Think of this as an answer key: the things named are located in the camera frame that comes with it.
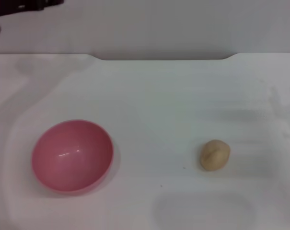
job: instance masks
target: potato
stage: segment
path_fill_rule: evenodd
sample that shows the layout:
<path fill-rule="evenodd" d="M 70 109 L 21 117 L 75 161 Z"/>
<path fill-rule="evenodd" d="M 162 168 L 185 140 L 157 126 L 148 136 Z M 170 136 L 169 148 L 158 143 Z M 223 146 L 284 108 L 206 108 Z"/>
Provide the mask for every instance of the potato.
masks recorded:
<path fill-rule="evenodd" d="M 230 146 L 221 140 L 211 140 L 205 144 L 200 155 L 200 164 L 205 170 L 223 168 L 230 156 Z"/>

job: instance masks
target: white table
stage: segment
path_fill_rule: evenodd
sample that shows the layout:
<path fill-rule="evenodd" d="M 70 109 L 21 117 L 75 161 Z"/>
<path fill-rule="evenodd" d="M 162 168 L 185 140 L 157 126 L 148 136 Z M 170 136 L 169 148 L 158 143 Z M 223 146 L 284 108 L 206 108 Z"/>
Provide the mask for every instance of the white table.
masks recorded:
<path fill-rule="evenodd" d="M 31 150 L 49 127 L 107 130 L 115 162 L 89 194 L 41 187 Z M 227 166 L 204 172 L 221 139 Z M 0 229 L 290 230 L 290 54 L 206 61 L 0 55 Z"/>

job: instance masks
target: white wall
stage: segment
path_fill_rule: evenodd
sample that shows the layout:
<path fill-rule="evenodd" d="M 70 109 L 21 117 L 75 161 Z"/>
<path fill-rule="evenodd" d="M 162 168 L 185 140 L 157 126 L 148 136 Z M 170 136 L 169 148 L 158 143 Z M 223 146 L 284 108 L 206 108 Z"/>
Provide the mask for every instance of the white wall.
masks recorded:
<path fill-rule="evenodd" d="M 202 59 L 290 52 L 290 0 L 66 0 L 0 24 L 0 53 Z"/>

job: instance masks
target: bowl rim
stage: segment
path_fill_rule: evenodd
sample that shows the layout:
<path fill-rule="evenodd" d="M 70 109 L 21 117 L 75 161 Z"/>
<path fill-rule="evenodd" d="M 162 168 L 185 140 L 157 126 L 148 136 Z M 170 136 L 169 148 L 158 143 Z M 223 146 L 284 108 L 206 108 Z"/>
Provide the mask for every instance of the bowl rim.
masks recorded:
<path fill-rule="evenodd" d="M 52 129 L 56 128 L 57 126 L 60 126 L 64 123 L 68 123 L 68 122 L 74 122 L 74 121 L 81 121 L 81 122 L 85 122 L 85 123 L 89 123 L 91 125 L 95 125 L 97 126 L 98 128 L 100 128 L 106 135 L 107 137 L 109 138 L 110 142 L 111 142 L 111 160 L 109 162 L 109 165 L 107 166 L 107 169 L 105 170 L 105 172 L 98 178 L 96 179 L 94 182 L 92 182 L 91 184 L 83 187 L 83 188 L 80 188 L 80 189 L 76 189 L 76 190 L 58 190 L 58 189 L 54 189 L 52 187 L 50 187 L 49 185 L 47 185 L 44 181 L 42 181 L 39 176 L 36 174 L 35 172 L 35 169 L 34 169 L 34 164 L 33 164 L 33 155 L 34 155 L 34 151 L 36 149 L 36 146 L 38 144 L 38 142 L 42 139 L 42 137 L 49 131 L 51 131 Z M 113 164 L 113 159 L 114 159 L 114 144 L 112 142 L 112 138 L 111 136 L 108 134 L 108 132 L 103 128 L 101 127 L 100 125 L 98 125 L 97 123 L 95 122 L 92 122 L 92 121 L 88 121 L 88 120 L 84 120 L 84 119 L 72 119 L 72 120 L 67 120 L 67 121 L 62 121 L 62 122 L 59 122 L 57 123 L 56 125 L 48 128 L 45 132 L 43 132 L 43 134 L 40 136 L 40 138 L 36 141 L 33 149 L 32 149 L 32 153 L 31 153 L 31 168 L 32 168 L 32 172 L 34 173 L 34 176 L 35 178 L 40 182 L 40 184 L 42 184 L 44 187 L 48 188 L 49 190 L 53 191 L 53 192 L 56 192 L 56 193 L 60 193 L 60 194 L 66 194 L 66 195 L 69 195 L 69 194 L 79 194 L 79 193 L 83 193 L 83 191 L 87 192 L 88 190 L 92 190 L 94 189 L 98 184 L 100 184 L 106 177 L 106 175 L 109 173 L 110 171 L 110 168 Z"/>

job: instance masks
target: small potato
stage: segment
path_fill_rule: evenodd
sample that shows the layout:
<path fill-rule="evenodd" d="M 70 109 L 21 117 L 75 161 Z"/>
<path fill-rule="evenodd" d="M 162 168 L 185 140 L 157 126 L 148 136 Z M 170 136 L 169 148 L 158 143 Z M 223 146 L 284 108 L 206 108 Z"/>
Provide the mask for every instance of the small potato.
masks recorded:
<path fill-rule="evenodd" d="M 230 146 L 221 140 L 211 140 L 205 144 L 200 155 L 200 164 L 205 170 L 223 168 L 230 156 Z"/>

